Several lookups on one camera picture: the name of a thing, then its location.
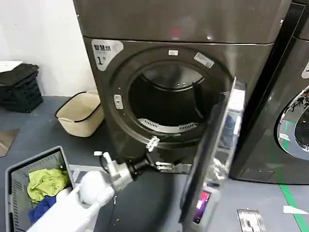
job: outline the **yellow cloth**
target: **yellow cloth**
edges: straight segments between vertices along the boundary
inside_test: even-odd
[[[33,203],[47,196],[56,196],[70,182],[67,171],[42,169],[29,173],[28,195]]]

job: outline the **blue cloth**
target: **blue cloth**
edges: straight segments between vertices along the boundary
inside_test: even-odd
[[[36,222],[37,220],[42,217],[47,210],[49,210],[54,204],[56,203],[56,196],[50,197],[45,196],[45,198],[38,203],[38,205],[34,209],[30,209],[28,212],[28,216],[32,223]]]

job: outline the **white wall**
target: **white wall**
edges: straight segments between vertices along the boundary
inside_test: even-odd
[[[0,0],[0,60],[40,67],[43,95],[95,89],[72,0]]]

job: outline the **dryer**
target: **dryer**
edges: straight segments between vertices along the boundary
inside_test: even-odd
[[[242,128],[231,168],[234,179],[309,184],[308,4],[292,3],[263,70],[250,102],[254,116]]]
[[[74,5],[118,159],[143,156],[156,136],[160,160],[188,173],[210,112],[234,77],[246,85],[245,101],[251,96],[290,1]]]

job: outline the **woven basket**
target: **woven basket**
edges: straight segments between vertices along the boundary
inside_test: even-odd
[[[81,92],[64,103],[56,118],[67,133],[78,137],[91,136],[104,119],[103,108],[96,92]]]

